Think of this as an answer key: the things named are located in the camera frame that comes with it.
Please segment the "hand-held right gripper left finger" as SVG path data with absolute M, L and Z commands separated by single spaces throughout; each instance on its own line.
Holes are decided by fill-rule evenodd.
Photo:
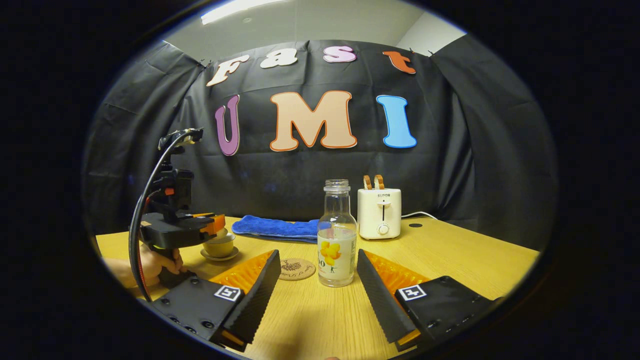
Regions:
M 254 341 L 280 275 L 274 249 L 210 279 L 188 276 L 144 307 L 184 332 L 242 353 Z

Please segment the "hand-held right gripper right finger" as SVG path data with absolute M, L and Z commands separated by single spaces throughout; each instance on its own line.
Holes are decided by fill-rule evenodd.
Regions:
M 499 302 L 452 276 L 430 279 L 363 249 L 356 268 L 387 341 L 398 351 L 446 341 Z

